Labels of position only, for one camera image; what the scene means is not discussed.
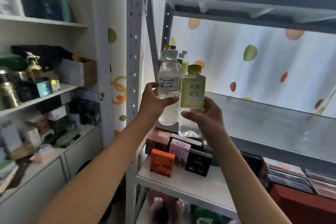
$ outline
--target orange box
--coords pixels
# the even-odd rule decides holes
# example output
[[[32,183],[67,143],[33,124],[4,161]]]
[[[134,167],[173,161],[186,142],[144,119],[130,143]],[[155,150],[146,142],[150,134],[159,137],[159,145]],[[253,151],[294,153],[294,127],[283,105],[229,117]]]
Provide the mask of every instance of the orange box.
[[[174,165],[174,158],[174,154],[153,149],[150,156],[149,170],[156,174],[170,178]]]

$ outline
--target purple box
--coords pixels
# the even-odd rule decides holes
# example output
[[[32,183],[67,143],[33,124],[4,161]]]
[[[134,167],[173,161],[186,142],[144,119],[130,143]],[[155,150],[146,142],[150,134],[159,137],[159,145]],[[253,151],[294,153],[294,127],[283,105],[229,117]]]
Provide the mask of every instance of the purple box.
[[[169,153],[175,154],[174,163],[177,167],[185,168],[190,151],[190,144],[172,139],[169,147]]]

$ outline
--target person's left hand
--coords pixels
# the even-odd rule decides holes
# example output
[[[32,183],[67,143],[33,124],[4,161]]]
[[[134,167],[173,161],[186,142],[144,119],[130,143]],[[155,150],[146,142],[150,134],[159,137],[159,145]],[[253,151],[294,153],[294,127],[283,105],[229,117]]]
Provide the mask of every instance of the person's left hand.
[[[156,97],[158,95],[158,86],[159,83],[157,82],[146,84],[138,112],[139,116],[142,116],[144,119],[149,119],[153,123],[161,116],[166,106],[172,105],[179,100],[179,97],[158,99]]]

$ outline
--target plastic bottle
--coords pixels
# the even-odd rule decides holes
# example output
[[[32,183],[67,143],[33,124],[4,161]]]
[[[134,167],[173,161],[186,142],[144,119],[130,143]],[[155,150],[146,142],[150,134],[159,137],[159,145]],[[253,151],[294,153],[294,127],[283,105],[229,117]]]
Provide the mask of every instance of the plastic bottle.
[[[188,66],[189,66],[189,60],[188,60],[187,54],[188,54],[187,51],[182,51],[182,53],[178,55],[178,58],[182,59],[181,66],[182,66],[183,77],[187,75]]]
[[[182,79],[178,133],[184,137],[201,137],[197,124],[181,116],[182,111],[203,114],[205,76],[200,75],[200,65],[188,66],[188,74]]]
[[[158,98],[178,97],[181,92],[182,67],[177,61],[177,50],[166,50],[166,60],[159,71]],[[167,106],[159,117],[162,125],[170,126],[177,122],[179,116],[179,103]]]
[[[157,74],[159,74],[160,71],[160,67],[162,65],[162,63],[166,60],[166,51],[170,49],[170,45],[169,44],[164,44],[163,45],[163,51],[160,54],[159,57],[159,67],[157,69]]]

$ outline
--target hand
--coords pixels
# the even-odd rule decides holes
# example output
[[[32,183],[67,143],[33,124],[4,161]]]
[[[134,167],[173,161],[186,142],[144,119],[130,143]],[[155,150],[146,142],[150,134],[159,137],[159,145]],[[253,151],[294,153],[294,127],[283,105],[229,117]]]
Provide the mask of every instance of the hand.
[[[204,114],[183,111],[181,115],[196,122],[202,134],[210,141],[220,134],[226,134],[222,110],[211,98],[204,98]]]
[[[172,105],[179,100],[179,97],[170,97],[165,99],[158,99],[159,83],[150,82],[146,84],[145,90],[142,94],[140,109],[138,115],[144,119],[149,119],[151,122],[155,122],[163,113],[166,106]]]

